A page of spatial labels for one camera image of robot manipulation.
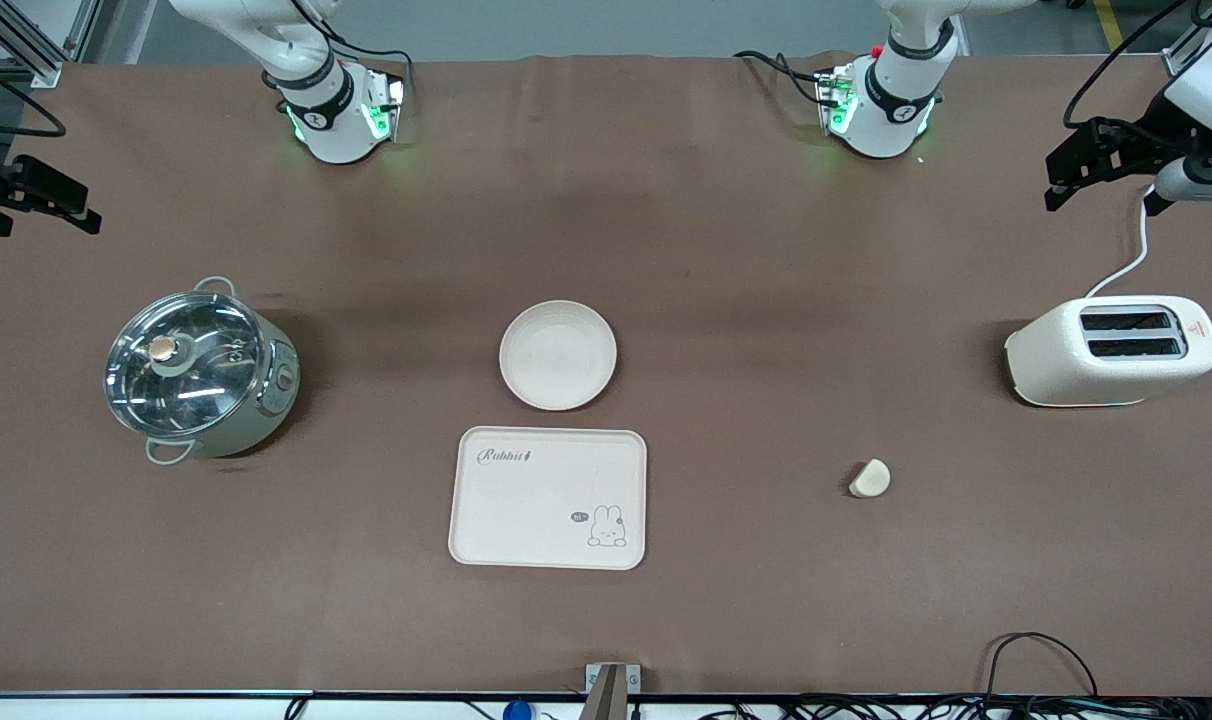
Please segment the round cream plate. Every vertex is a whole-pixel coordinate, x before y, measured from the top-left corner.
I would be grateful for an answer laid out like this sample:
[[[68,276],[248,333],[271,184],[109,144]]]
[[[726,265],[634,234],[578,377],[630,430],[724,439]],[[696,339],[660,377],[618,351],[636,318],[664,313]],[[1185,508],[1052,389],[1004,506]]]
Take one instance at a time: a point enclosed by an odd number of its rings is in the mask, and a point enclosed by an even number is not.
[[[525,405],[562,413],[591,404],[618,368],[614,328],[589,305],[550,299],[519,313],[498,345],[505,387]]]

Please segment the cream rabbit print tray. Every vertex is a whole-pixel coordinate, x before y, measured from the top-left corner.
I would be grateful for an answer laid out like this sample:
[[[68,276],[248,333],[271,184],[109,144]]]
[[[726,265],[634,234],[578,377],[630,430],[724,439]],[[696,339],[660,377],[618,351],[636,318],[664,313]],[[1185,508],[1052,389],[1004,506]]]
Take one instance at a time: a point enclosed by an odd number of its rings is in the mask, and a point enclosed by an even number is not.
[[[647,469],[633,430],[470,428],[458,445],[448,552],[496,568],[638,568]]]

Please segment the cream two-slot toaster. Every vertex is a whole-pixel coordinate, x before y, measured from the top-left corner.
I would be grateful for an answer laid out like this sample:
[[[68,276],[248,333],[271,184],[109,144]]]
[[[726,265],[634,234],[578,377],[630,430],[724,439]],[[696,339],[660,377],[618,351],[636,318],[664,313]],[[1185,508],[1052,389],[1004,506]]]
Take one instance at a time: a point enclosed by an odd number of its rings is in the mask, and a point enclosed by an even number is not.
[[[1092,296],[1054,305],[1010,335],[1014,392],[1040,407],[1124,407],[1208,375],[1212,322],[1172,295]]]

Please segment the glass pot lid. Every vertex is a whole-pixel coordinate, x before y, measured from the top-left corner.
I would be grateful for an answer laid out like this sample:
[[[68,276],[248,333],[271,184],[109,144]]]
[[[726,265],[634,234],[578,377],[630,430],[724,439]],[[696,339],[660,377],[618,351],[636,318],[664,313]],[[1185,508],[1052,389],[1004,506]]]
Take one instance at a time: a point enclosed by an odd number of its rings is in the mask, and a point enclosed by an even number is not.
[[[112,341],[103,389],[143,436],[194,436],[231,418],[261,379],[262,322],[212,281],[145,305]]]

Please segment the pale green electric pot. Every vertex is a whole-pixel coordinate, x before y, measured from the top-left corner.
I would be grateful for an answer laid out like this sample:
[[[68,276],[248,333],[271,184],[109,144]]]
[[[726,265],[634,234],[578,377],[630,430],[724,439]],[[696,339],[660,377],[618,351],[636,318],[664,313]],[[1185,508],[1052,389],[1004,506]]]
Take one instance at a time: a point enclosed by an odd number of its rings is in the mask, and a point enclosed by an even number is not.
[[[193,290],[212,281],[225,282],[225,292],[240,299],[235,284],[222,275],[205,278],[196,282]],[[265,355],[261,379],[248,398],[238,406],[231,418],[218,421],[212,428],[194,436],[159,439],[143,436],[132,430],[144,438],[145,457],[155,465],[176,465],[196,457],[244,455],[271,438],[290,415],[301,389],[298,350],[295,342],[290,341],[276,324],[269,322],[251,307],[248,309],[255,313],[263,327]]]

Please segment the aluminium frame profile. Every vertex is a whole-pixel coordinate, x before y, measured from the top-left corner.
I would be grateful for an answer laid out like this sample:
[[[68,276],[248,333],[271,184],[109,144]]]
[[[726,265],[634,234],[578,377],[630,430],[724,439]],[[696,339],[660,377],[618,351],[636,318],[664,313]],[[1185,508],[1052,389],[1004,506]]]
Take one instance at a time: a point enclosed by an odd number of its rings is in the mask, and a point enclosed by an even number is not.
[[[1191,64],[1212,38],[1212,0],[1187,0],[1187,8],[1190,12],[1190,27],[1162,50],[1164,67],[1170,78],[1176,78]]]
[[[55,88],[63,64],[80,61],[104,0],[0,0],[0,76],[18,73]]]

